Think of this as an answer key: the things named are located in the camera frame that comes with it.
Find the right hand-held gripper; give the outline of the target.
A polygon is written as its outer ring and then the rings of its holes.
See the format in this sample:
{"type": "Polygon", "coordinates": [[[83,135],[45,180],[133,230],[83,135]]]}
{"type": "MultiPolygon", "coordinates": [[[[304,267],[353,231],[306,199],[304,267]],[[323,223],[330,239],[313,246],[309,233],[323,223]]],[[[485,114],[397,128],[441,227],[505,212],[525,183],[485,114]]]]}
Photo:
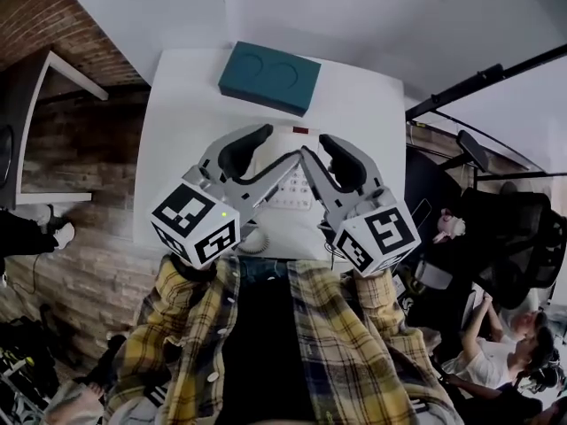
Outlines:
{"type": "Polygon", "coordinates": [[[342,207],[341,192],[367,194],[377,189],[340,222],[333,247],[362,277],[401,262],[421,243],[406,204],[383,186],[376,163],[355,145],[328,134],[320,135],[319,143],[330,155],[328,168],[306,146],[300,149],[301,166],[315,199],[328,213],[342,207]]]}

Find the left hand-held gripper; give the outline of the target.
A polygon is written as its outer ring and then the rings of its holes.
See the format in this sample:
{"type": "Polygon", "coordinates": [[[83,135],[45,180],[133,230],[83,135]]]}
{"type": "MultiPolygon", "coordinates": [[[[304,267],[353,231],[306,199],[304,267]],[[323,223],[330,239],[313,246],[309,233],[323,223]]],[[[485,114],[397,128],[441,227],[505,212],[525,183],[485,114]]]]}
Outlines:
{"type": "Polygon", "coordinates": [[[218,259],[234,249],[258,227],[241,221],[241,213],[255,214],[279,190],[301,160],[299,151],[282,155],[256,174],[243,177],[254,152],[272,135],[271,124],[242,127],[212,142],[198,165],[159,196],[150,220],[159,240],[194,267],[218,259]],[[238,205],[218,181],[237,180],[238,205]]]}

